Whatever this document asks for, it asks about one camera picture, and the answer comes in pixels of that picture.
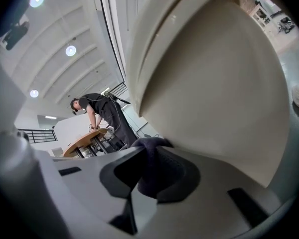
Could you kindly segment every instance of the black pants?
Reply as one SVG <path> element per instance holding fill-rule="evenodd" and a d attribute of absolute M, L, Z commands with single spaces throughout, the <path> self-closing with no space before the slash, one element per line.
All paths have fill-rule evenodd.
<path fill-rule="evenodd" d="M 115 135 L 127 144 L 128 148 L 137 140 L 118 103 L 107 102 L 99 112 L 101 117 L 114 128 Z"/>

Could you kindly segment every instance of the black t-shirt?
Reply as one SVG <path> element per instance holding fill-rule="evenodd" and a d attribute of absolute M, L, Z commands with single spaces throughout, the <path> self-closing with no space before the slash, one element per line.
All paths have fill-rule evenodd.
<path fill-rule="evenodd" d="M 84 110 L 86 110 L 87 105 L 90 105 L 97 114 L 100 114 L 99 110 L 109 101 L 111 101 L 111 99 L 104 97 L 101 94 L 92 93 L 82 96 L 79 99 L 79 105 Z"/>

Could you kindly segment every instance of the metal railing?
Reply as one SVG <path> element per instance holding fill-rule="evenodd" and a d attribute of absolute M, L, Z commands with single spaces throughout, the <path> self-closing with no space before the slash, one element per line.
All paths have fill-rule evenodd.
<path fill-rule="evenodd" d="M 120 97 L 128 88 L 125 85 L 125 82 L 118 84 L 115 88 L 111 89 L 109 92 L 116 97 Z"/>
<path fill-rule="evenodd" d="M 30 143 L 57 141 L 53 130 L 37 130 L 37 129 L 18 129 L 25 132 L 29 137 Z"/>

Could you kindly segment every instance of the round wooden table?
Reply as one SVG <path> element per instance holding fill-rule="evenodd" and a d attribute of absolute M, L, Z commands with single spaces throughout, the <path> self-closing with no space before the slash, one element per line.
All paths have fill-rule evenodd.
<path fill-rule="evenodd" d="M 71 144 L 64 152 L 63 157 L 75 157 L 78 155 L 80 158 L 84 158 L 80 148 L 87 147 L 93 156 L 97 156 L 94 149 L 92 148 L 92 140 L 94 139 L 99 147 L 105 154 L 108 154 L 106 148 L 101 143 L 100 139 L 106 134 L 108 130 L 106 128 L 100 128 L 97 131 L 92 131 L 76 140 L 75 143 Z"/>

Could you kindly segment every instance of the arched ceiling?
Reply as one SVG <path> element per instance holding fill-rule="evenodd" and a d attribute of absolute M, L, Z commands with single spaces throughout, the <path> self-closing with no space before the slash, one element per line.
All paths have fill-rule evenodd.
<path fill-rule="evenodd" d="M 44 0 L 37 8 L 29 6 L 24 15 L 29 21 L 27 34 L 10 51 L 0 44 L 2 67 L 27 96 L 37 89 L 38 98 L 66 108 L 73 97 L 102 92 L 122 81 L 91 33 L 86 6 L 94 5 Z M 77 50 L 72 57 L 65 54 L 69 45 Z"/>

